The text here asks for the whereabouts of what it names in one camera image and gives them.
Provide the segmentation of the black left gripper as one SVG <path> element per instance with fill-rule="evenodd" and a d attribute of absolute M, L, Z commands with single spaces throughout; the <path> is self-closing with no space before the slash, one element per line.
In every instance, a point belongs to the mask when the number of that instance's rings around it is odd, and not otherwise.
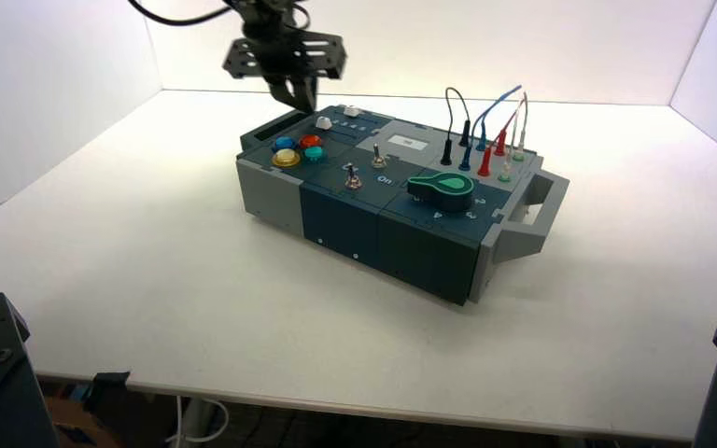
<path fill-rule="evenodd" d="M 294 29 L 281 22 L 243 26 L 242 38 L 234 40 L 222 68 L 234 78 L 266 77 L 272 97 L 305 113 L 316 110 L 317 77 L 342 76 L 347 54 L 343 39 Z M 303 77 L 301 107 L 286 77 Z"/>

